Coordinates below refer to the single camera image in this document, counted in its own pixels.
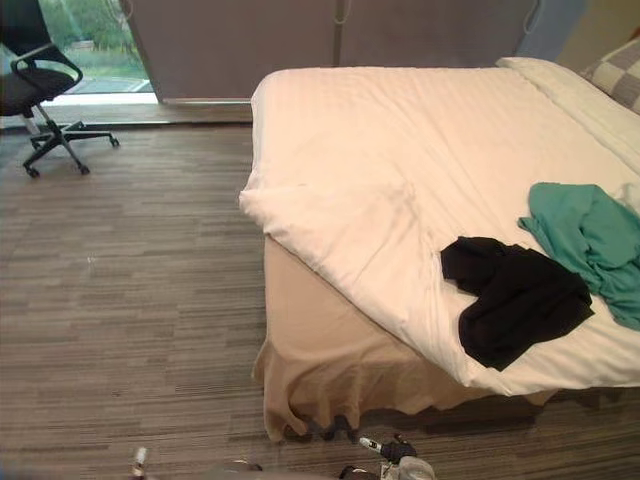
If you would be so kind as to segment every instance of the tree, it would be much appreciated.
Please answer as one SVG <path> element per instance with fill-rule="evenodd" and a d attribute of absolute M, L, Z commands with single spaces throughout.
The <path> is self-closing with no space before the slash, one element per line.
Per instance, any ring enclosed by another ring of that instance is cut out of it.
<path fill-rule="evenodd" d="M 92 40 L 99 50 L 119 49 L 140 61 L 118 0 L 40 0 L 53 41 L 66 48 Z"/>

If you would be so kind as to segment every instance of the chair seat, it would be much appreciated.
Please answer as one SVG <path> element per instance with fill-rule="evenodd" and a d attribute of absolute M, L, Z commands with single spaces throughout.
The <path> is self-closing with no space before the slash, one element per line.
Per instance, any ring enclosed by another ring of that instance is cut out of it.
<path fill-rule="evenodd" d="M 0 115 L 3 117 L 28 112 L 31 107 L 60 95 L 74 84 L 72 76 L 47 68 L 27 68 L 21 73 L 40 85 L 44 93 L 13 72 L 2 75 Z"/>

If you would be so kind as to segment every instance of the chair armrest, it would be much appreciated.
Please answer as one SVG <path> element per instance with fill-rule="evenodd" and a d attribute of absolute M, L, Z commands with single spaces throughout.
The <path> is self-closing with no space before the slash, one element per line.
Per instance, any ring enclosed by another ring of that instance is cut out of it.
<path fill-rule="evenodd" d="M 14 58 L 11 61 L 11 71 L 22 78 L 25 82 L 40 90 L 40 92 L 45 95 L 46 89 L 42 85 L 39 85 L 38 82 L 25 75 L 24 72 L 22 72 L 19 68 L 21 63 L 25 63 L 29 67 L 34 67 L 36 60 L 48 60 L 51 62 L 57 62 L 71 68 L 77 74 L 73 85 L 77 85 L 78 83 L 80 83 L 80 80 L 82 80 L 82 71 L 71 60 L 69 60 L 53 43 L 48 43 L 46 45 L 43 45 L 42 47 L 31 50 L 24 55 L 20 55 L 19 57 Z"/>

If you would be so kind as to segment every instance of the pillow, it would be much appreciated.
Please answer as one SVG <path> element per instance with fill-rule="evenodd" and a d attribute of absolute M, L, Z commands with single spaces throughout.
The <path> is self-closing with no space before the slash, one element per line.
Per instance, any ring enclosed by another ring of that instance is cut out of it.
<path fill-rule="evenodd" d="M 640 113 L 640 38 L 605 55 L 582 75 L 616 102 Z"/>

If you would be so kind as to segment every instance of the chair base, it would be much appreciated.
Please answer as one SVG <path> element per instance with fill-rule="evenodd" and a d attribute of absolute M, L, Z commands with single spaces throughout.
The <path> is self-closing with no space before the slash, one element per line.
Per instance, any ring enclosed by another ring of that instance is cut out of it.
<path fill-rule="evenodd" d="M 86 175 L 90 172 L 89 168 L 83 164 L 76 153 L 71 148 L 69 142 L 72 140 L 83 140 L 87 138 L 97 138 L 97 137 L 109 137 L 109 141 L 111 145 L 114 147 L 118 147 L 120 142 L 118 139 L 113 136 L 111 132 L 106 130 L 87 130 L 84 123 L 76 122 L 72 125 L 69 125 L 64 128 L 60 128 L 51 118 L 45 116 L 47 121 L 47 127 L 49 128 L 49 132 L 42 133 L 39 135 L 33 135 L 31 137 L 31 145 L 33 145 L 34 152 L 27 158 L 27 160 L 22 164 L 24 169 L 27 171 L 27 174 L 31 178 L 36 178 L 40 176 L 40 172 L 33 168 L 34 162 L 38 161 L 42 156 L 46 153 L 53 150 L 58 145 L 62 145 L 67 149 L 71 158 L 80 170 L 82 175 Z"/>

